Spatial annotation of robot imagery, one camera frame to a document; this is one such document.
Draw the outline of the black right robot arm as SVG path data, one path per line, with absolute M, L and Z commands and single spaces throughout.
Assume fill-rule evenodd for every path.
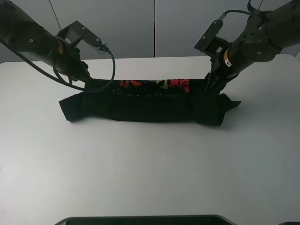
M 206 30 L 198 49 L 211 57 L 211 71 L 206 76 L 206 92 L 221 87 L 256 62 L 268 62 L 284 48 L 300 42 L 300 2 L 292 0 L 273 11 L 255 9 L 250 3 L 244 31 L 232 43 L 219 38 L 224 12 Z

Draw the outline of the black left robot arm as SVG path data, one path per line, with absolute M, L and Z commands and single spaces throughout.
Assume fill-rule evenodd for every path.
M 78 48 L 49 33 L 9 0 L 0 2 L 0 39 L 16 51 L 29 53 L 48 64 L 71 81 L 91 81 Z

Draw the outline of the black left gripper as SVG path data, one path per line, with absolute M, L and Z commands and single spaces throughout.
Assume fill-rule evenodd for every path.
M 69 49 L 67 43 L 58 36 L 55 36 L 58 46 L 53 50 L 53 70 L 56 74 L 65 75 L 68 83 L 81 81 L 83 83 L 90 82 L 90 74 L 88 65 L 81 60 L 80 50 Z

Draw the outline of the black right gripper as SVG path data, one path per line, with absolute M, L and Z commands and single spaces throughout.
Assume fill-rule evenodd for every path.
M 253 64 L 251 45 L 213 45 L 205 52 L 211 57 L 211 71 L 205 77 L 207 93 L 218 92 L 241 71 Z

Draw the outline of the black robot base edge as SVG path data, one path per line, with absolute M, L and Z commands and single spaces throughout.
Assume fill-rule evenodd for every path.
M 218 215 L 68 217 L 58 225 L 233 225 Z

